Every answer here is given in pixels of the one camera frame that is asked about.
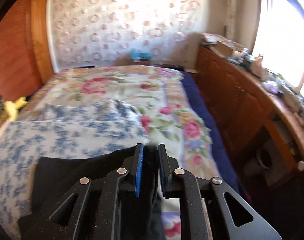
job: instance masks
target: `cabinet knob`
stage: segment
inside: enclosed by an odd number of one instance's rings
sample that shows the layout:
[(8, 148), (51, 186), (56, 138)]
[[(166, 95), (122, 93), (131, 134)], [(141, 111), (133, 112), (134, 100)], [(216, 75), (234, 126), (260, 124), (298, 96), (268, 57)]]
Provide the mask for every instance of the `cabinet knob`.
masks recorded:
[(304, 161), (299, 161), (298, 162), (298, 170), (299, 171), (304, 171)]

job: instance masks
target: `curtain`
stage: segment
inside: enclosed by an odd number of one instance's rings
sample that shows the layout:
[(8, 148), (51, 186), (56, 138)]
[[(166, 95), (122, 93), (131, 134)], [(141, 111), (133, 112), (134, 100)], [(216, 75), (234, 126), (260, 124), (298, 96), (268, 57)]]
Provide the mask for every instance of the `curtain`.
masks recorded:
[(236, 40), (236, 22), (241, 7), (241, 0), (227, 0), (226, 38)]

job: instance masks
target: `wooden bed frame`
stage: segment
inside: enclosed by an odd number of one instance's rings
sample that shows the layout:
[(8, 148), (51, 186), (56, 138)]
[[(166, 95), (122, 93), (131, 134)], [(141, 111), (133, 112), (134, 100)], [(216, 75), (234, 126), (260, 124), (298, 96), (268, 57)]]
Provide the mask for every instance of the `wooden bed frame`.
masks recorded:
[(0, 22), (0, 94), (14, 101), (54, 75), (46, 29), (47, 0), (17, 0)]

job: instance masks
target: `blue gripper pad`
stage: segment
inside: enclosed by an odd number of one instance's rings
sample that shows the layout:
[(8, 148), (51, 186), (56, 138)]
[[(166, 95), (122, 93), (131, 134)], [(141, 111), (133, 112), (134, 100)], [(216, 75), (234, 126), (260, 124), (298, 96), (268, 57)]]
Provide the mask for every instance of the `blue gripper pad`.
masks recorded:
[(142, 179), (142, 169), (143, 169), (143, 149), (144, 145), (141, 144), (140, 155), (137, 162), (136, 178), (135, 178), (135, 195), (140, 196), (141, 191), (141, 179)]

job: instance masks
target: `yellow cloth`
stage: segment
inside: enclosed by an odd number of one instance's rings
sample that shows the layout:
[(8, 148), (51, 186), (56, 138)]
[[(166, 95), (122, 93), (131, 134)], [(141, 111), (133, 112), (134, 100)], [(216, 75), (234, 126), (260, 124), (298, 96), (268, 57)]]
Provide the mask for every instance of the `yellow cloth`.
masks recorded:
[(18, 118), (18, 109), (22, 108), (27, 104), (25, 101), (26, 97), (21, 97), (18, 100), (15, 101), (15, 103), (11, 101), (6, 101), (4, 103), (4, 109), (9, 115), (9, 120), (10, 121), (16, 121)]

